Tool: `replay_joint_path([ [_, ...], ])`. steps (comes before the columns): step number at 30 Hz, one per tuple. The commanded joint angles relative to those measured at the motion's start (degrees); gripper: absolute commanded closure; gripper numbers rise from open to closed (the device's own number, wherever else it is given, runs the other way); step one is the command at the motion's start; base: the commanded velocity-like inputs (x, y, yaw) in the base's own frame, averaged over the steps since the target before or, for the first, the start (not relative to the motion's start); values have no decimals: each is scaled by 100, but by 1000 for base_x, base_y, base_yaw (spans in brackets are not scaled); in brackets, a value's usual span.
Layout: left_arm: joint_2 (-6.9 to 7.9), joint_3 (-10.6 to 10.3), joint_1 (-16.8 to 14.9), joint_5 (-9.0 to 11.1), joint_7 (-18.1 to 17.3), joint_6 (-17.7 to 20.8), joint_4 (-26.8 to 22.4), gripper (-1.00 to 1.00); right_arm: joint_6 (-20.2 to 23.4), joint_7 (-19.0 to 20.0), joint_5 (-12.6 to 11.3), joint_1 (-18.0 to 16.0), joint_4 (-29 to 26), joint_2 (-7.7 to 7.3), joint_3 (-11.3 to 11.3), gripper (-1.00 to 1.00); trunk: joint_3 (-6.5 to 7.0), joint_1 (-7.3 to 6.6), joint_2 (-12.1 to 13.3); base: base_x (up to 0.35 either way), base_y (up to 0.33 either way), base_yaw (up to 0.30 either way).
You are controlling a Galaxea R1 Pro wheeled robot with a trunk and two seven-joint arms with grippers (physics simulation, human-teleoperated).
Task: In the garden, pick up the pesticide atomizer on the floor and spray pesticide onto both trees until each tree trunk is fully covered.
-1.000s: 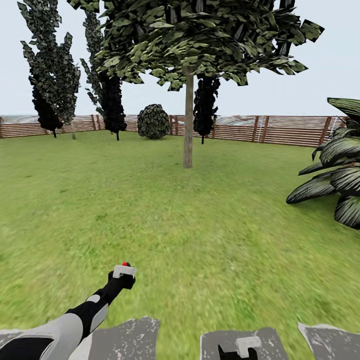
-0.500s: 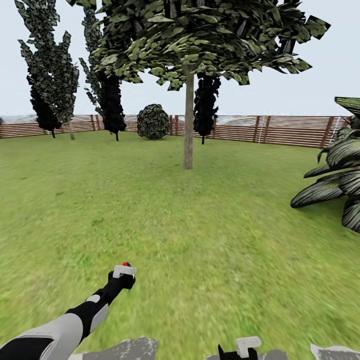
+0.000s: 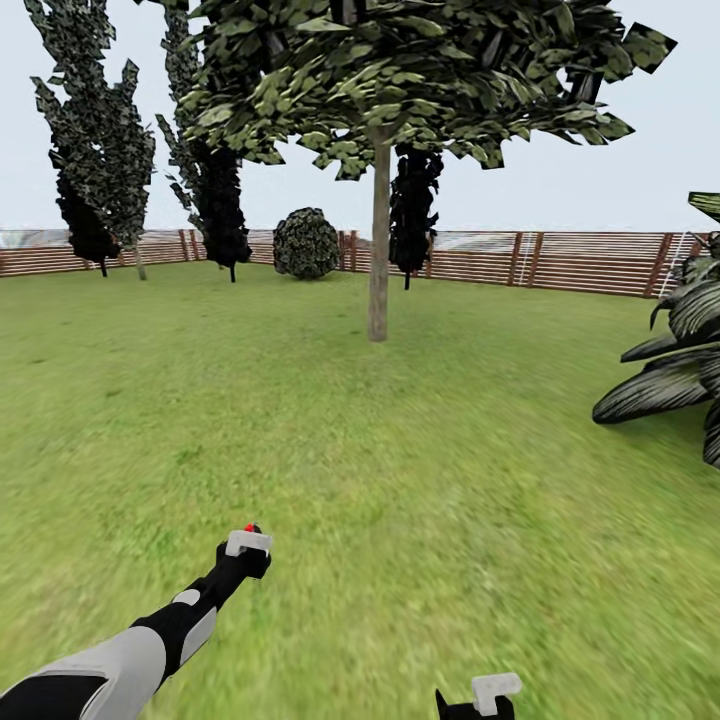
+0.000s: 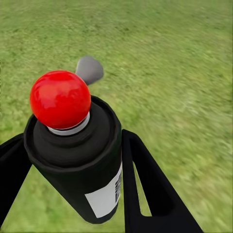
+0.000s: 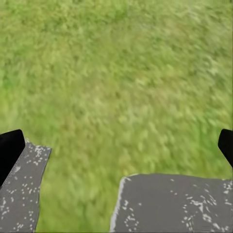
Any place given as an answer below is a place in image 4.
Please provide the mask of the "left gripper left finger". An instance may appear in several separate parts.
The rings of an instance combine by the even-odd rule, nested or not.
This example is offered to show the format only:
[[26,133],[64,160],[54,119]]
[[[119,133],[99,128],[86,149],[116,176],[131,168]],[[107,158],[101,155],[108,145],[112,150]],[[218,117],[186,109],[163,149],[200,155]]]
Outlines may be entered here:
[[24,133],[0,145],[0,228],[31,166]]

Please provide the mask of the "pesticide atomizer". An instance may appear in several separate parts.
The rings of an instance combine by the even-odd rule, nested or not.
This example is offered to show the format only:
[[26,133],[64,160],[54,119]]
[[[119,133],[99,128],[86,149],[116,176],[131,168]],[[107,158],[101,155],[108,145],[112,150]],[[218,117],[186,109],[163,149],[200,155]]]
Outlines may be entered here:
[[121,123],[88,89],[103,76],[104,67],[89,55],[78,60],[76,74],[53,70],[40,76],[24,130],[29,160],[91,224],[116,213],[122,178]]

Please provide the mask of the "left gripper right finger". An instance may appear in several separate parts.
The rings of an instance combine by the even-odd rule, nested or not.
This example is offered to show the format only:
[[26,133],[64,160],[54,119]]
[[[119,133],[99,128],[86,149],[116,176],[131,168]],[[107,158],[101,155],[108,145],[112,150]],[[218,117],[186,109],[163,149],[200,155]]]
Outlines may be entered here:
[[[204,233],[141,138],[122,129],[125,233]],[[135,163],[152,216],[140,211]]]

